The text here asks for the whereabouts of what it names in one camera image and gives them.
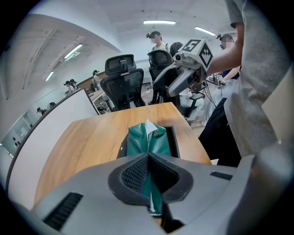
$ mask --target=black office chair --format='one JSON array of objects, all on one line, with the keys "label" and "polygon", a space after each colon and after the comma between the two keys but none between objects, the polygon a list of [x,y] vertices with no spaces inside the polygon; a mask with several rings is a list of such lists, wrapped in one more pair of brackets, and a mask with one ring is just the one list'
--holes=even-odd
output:
[{"label": "black office chair", "polygon": [[[155,81],[157,76],[169,65],[172,64],[173,58],[170,53],[164,50],[154,50],[147,54],[149,56],[149,72],[151,75],[152,82]],[[159,97],[158,92],[153,90],[152,104],[158,103]]]},{"label": "black office chair", "polygon": [[121,55],[105,62],[105,73],[101,87],[114,104],[112,111],[145,106],[141,97],[144,71],[137,69],[134,55]]},{"label": "black office chair", "polygon": [[[171,55],[164,50],[154,50],[149,52],[148,55],[150,63],[149,71],[151,77],[155,77],[154,80],[166,67],[173,63]],[[203,98],[203,94],[193,94],[190,97],[193,100],[191,107],[181,107],[180,95],[168,97],[166,94],[167,88],[178,77],[179,73],[180,71],[176,69],[168,70],[165,77],[155,87],[153,86],[153,93],[156,93],[156,95],[158,93],[157,103],[172,102],[184,117],[189,118],[192,111],[197,108],[195,106],[196,101]]]}]

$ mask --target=black pants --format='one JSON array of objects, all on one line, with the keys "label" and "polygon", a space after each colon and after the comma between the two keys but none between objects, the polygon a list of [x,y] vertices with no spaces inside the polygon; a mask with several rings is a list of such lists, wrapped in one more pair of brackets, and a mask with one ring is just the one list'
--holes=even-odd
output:
[{"label": "black pants", "polygon": [[158,91],[154,91],[153,90],[153,97],[152,97],[152,100],[151,100],[151,102],[153,104],[156,104],[157,103],[157,96],[158,96]]},{"label": "black pants", "polygon": [[211,160],[219,159],[218,165],[237,167],[241,155],[228,125],[224,109],[225,101],[226,98],[223,98],[219,102],[199,140]]}]

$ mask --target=person's arm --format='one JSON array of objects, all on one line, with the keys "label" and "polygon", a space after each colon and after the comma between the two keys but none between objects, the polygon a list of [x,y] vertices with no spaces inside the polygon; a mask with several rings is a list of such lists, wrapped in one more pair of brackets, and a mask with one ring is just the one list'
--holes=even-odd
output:
[{"label": "person's arm", "polygon": [[232,77],[234,77],[240,70],[240,66],[237,68],[233,68],[223,79],[222,81],[230,80]]},{"label": "person's arm", "polygon": [[207,75],[227,69],[236,68],[241,65],[242,51],[244,44],[244,24],[236,24],[237,40],[230,48],[223,50],[223,53],[215,57],[207,71]]}]

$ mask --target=desk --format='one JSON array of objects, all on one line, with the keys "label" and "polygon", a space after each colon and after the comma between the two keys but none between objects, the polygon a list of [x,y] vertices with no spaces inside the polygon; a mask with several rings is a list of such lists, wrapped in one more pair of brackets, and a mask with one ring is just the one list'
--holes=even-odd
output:
[{"label": "desk", "polygon": [[93,95],[90,96],[91,101],[94,103],[96,100],[98,100],[105,92],[103,90],[95,91],[92,93]]},{"label": "desk", "polygon": [[44,165],[34,203],[77,172],[115,160],[128,128],[146,119],[174,126],[181,159],[211,164],[196,134],[172,103],[107,113],[72,122],[64,131]]}]

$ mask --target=white partition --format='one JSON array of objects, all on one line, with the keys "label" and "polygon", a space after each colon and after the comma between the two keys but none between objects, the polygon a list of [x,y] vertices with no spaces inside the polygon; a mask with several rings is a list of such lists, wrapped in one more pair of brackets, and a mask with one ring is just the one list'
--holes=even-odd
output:
[{"label": "white partition", "polygon": [[9,155],[9,152],[0,145],[0,183],[5,188],[6,178],[9,166],[12,162],[12,157]]},{"label": "white partition", "polygon": [[60,136],[73,121],[97,115],[85,90],[78,90],[40,119],[15,156],[9,179],[9,198],[31,209],[43,167]]}]

